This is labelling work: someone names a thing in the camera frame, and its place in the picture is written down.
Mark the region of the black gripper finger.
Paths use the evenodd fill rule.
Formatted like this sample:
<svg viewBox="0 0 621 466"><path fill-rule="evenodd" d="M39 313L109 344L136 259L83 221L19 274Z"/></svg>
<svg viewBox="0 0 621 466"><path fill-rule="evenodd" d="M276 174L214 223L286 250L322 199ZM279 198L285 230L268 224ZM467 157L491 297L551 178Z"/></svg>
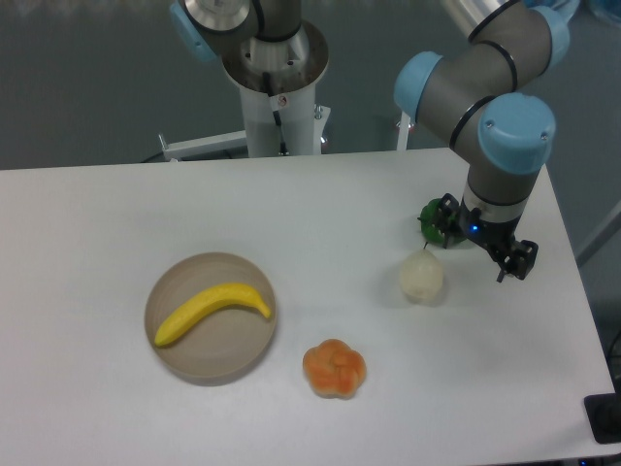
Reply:
<svg viewBox="0 0 621 466"><path fill-rule="evenodd" d="M507 276L524 281L535 266L538 252L539 245L528 240L513 240L496 250L494 260L500 268L497 282L501 283Z"/></svg>
<svg viewBox="0 0 621 466"><path fill-rule="evenodd" d="M432 199L426 205L426 241L459 242L459 202L445 193L442 198Z"/></svg>

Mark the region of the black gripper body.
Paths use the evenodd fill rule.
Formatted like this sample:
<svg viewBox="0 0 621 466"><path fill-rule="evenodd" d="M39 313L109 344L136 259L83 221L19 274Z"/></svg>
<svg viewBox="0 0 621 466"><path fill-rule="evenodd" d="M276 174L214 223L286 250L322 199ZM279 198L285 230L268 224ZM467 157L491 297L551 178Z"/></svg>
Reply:
<svg viewBox="0 0 621 466"><path fill-rule="evenodd" d="M485 249L493 259L506 259L509 256L518 222L519 217L505 222L485 220L481 209L469 209L465 202L461 203L458 214L462 234Z"/></svg>

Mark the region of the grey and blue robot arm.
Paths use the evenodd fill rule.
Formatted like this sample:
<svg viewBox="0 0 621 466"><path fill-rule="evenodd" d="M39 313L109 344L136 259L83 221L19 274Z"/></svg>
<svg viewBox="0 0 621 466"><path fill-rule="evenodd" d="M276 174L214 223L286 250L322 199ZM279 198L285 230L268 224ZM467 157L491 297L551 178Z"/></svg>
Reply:
<svg viewBox="0 0 621 466"><path fill-rule="evenodd" d="M538 246L515 229L552 152L556 121L521 87L562 59L570 33L560 14L521 1L446 1L469 48L454 60L424 51L400 71L393 96L469 166L460 198L433 213L441 240L467 239L502 276L524 279ZM238 87L246 146L254 157L320 150L314 88L329 61L321 32L297 1L176 1L172 22L200 60L219 59Z"/></svg>

